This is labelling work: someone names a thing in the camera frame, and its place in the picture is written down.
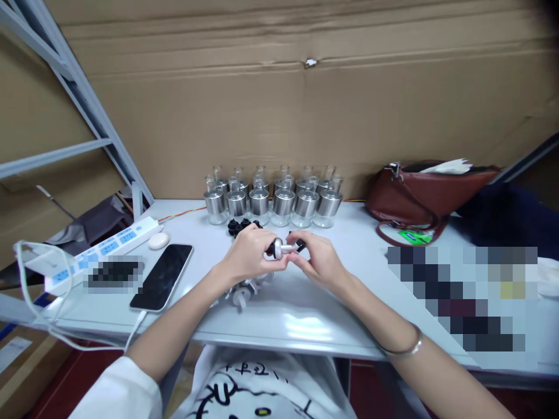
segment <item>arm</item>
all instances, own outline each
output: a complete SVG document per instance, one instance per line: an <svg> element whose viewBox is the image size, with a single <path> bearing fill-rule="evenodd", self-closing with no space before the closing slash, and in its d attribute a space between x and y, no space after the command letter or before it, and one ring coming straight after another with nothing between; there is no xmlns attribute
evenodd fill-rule
<svg viewBox="0 0 559 419"><path fill-rule="evenodd" d="M394 352L416 342L414 327L384 304L342 265L329 240L306 231L293 232L288 243L303 239L311 260L288 255L311 280L335 294L365 324L375 340ZM441 418L512 418L493 395L427 336L409 357L388 357L401 377Z"/></svg>
<svg viewBox="0 0 559 419"><path fill-rule="evenodd" d="M252 224L235 239L225 258L184 297L161 315L126 356L156 382L171 369L210 306L244 279L282 271L288 260L267 261L264 252L277 236Z"/></svg>

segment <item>person's left hand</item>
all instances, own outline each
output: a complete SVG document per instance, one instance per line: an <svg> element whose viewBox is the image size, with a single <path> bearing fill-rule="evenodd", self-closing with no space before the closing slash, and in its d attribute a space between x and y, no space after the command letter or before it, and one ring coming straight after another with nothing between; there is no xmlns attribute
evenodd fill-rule
<svg viewBox="0 0 559 419"><path fill-rule="evenodd" d="M228 279L229 287L245 279L287 268L289 261L285 257L273 261L264 258L264 252L276 237L275 233L259 229L256 224L249 225L237 235L233 246L216 265L221 275Z"/></svg>

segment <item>orange wire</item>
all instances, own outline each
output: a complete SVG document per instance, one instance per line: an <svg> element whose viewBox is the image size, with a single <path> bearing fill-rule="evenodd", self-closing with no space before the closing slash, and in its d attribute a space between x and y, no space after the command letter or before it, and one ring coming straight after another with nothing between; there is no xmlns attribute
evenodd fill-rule
<svg viewBox="0 0 559 419"><path fill-rule="evenodd" d="M345 200L344 202L365 202L365 200ZM200 211L200 210L204 210L206 209L206 207L200 207L200 208L196 208L196 209L189 209L188 211L184 211L184 212L180 212L178 214L175 215L168 215L164 218L161 218L159 220L157 220L158 222L162 222L162 221L167 221L170 220L171 218L175 218L184 214L188 214L190 212L195 212L195 211Z"/></svg>

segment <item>dark blue cloth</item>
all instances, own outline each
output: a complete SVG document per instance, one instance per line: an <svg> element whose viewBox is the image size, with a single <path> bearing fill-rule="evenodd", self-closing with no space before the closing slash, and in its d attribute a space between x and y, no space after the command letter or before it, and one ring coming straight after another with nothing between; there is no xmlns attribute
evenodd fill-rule
<svg viewBox="0 0 559 419"><path fill-rule="evenodd" d="M484 186L457 213L476 246L536 246L539 257L559 260L559 212L523 188Z"/></svg>

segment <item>green card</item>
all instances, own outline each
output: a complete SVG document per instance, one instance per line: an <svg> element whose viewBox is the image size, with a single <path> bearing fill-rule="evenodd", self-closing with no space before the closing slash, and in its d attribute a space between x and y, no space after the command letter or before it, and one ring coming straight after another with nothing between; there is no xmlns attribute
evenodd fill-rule
<svg viewBox="0 0 559 419"><path fill-rule="evenodd" d="M429 244L433 238L433 232L418 232L415 230L402 230L398 234L409 241L412 245Z"/></svg>

